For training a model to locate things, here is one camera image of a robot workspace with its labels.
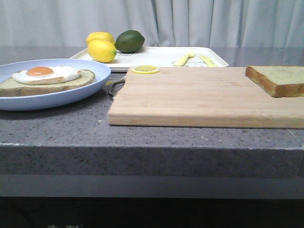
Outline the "fried egg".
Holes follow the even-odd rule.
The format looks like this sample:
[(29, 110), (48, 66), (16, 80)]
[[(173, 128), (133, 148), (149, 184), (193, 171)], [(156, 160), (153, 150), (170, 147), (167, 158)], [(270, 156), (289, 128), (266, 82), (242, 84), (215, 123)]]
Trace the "fried egg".
[(12, 78), (28, 85), (50, 85), (68, 82), (80, 77), (80, 70), (70, 66), (36, 66), (13, 73)]

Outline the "yellow lemon rear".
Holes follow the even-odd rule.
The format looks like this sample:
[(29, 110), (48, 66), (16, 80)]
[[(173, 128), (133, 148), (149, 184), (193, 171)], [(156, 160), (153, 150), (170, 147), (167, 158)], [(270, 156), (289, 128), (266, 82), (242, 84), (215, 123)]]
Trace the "yellow lemon rear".
[(105, 41), (109, 41), (112, 44), (115, 44), (114, 37), (109, 32), (103, 32), (103, 31), (92, 32), (87, 36), (85, 43), (88, 45), (88, 43), (90, 43), (93, 40), (105, 40)]

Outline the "white curtain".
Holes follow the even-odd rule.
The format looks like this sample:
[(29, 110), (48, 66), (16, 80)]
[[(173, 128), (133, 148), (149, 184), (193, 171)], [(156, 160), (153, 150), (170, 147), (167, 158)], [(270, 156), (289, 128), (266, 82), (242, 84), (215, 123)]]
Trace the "white curtain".
[(3, 0), (3, 46), (82, 47), (137, 30), (147, 46), (302, 48), (301, 0)]

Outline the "wooden cutting board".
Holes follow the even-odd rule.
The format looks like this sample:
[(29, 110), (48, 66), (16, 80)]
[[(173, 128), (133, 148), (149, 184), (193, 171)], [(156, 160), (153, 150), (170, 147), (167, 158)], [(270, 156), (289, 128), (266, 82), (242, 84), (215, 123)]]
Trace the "wooden cutting board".
[(304, 99), (273, 98), (244, 67), (128, 71), (108, 111), (111, 125), (303, 128)]

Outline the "yellow plastic knife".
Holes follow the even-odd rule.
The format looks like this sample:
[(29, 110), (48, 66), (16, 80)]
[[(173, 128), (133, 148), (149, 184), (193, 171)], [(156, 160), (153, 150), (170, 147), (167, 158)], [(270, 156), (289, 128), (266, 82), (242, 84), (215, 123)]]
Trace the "yellow plastic knife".
[(217, 67), (218, 65), (216, 63), (213, 62), (213, 60), (209, 57), (205, 57), (203, 55), (198, 55), (198, 57), (203, 61), (205, 62), (205, 64), (208, 66), (208, 67)]

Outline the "yellow lemon front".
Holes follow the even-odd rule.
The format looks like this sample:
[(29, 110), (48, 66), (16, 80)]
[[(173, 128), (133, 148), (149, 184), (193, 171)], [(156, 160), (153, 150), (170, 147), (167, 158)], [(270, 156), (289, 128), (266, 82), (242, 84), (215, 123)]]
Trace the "yellow lemon front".
[(87, 52), (93, 60), (102, 63), (110, 63), (116, 57), (114, 44), (106, 40), (92, 40), (87, 45)]

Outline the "yellow lemon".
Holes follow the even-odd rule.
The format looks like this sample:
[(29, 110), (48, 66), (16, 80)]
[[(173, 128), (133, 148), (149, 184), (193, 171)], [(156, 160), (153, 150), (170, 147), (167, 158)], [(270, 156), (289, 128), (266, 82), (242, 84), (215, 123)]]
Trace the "yellow lemon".
[(109, 32), (103, 32), (103, 31), (92, 32), (87, 36), (85, 43), (88, 45), (88, 43), (90, 43), (93, 40), (105, 40), (105, 41), (109, 41), (112, 44), (115, 44), (114, 37)]
[(116, 57), (114, 44), (106, 40), (92, 40), (87, 45), (87, 52), (93, 60), (102, 63), (110, 63)]

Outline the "light blue round plate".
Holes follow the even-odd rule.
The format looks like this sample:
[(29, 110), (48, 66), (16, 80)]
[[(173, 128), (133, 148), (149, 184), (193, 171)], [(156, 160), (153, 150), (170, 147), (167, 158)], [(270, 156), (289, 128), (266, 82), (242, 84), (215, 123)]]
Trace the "light blue round plate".
[(1, 97), (0, 109), (6, 111), (28, 111), (52, 108), (77, 102), (98, 92), (108, 81), (111, 69), (100, 62), (81, 59), (38, 59), (10, 63), (0, 66), (0, 81), (8, 79), (12, 73), (36, 66), (70, 66), (75, 69), (91, 70), (95, 81), (89, 85), (67, 91), (32, 96)]

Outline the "green lime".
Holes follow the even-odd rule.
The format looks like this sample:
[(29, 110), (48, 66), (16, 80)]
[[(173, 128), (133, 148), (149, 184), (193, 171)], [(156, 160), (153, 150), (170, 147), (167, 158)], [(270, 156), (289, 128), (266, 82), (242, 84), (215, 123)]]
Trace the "green lime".
[(135, 53), (143, 47), (144, 36), (137, 30), (128, 30), (121, 33), (115, 42), (117, 50), (123, 53)]

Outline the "bread slice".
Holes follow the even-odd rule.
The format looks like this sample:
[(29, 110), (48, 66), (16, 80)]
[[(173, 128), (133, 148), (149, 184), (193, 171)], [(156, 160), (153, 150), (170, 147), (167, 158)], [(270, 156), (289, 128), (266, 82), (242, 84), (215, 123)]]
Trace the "bread slice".
[(80, 70), (80, 77), (63, 83), (49, 85), (27, 85), (16, 82), (11, 77), (0, 84), (1, 97), (43, 95), (63, 92), (89, 85), (95, 81), (95, 73), (88, 69)]
[(247, 66), (245, 75), (272, 97), (304, 95), (303, 66)]

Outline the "yellow plastic fork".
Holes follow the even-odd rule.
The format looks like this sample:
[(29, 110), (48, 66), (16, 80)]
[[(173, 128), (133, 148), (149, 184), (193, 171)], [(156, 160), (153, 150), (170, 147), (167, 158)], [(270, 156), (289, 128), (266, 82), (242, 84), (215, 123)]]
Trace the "yellow plastic fork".
[(174, 62), (174, 66), (175, 67), (181, 67), (184, 66), (187, 62), (187, 60), (189, 58), (192, 58), (195, 56), (194, 52), (188, 52), (187, 54), (185, 54), (183, 57), (181, 57), (180, 59), (178, 59), (177, 61)]

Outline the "lemon slice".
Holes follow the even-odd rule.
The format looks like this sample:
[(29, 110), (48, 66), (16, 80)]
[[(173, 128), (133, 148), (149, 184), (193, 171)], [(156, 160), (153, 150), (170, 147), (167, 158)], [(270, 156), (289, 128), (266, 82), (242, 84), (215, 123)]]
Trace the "lemon slice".
[(132, 72), (137, 74), (155, 74), (160, 71), (160, 69), (157, 66), (153, 66), (153, 65), (133, 66), (130, 69)]

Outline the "cream rectangular tray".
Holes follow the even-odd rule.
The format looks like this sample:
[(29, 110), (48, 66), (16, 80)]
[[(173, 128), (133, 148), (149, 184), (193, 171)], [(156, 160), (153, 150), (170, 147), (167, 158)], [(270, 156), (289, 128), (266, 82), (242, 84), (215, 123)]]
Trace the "cream rectangular tray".
[(129, 67), (140, 65), (154, 65), (157, 67), (173, 67), (174, 62), (188, 52), (194, 52), (195, 56), (189, 58), (186, 67), (207, 67), (198, 55), (209, 57), (218, 67), (227, 67), (228, 63), (207, 47), (143, 47), (132, 54), (117, 52), (115, 59), (106, 65), (113, 72), (126, 72)]

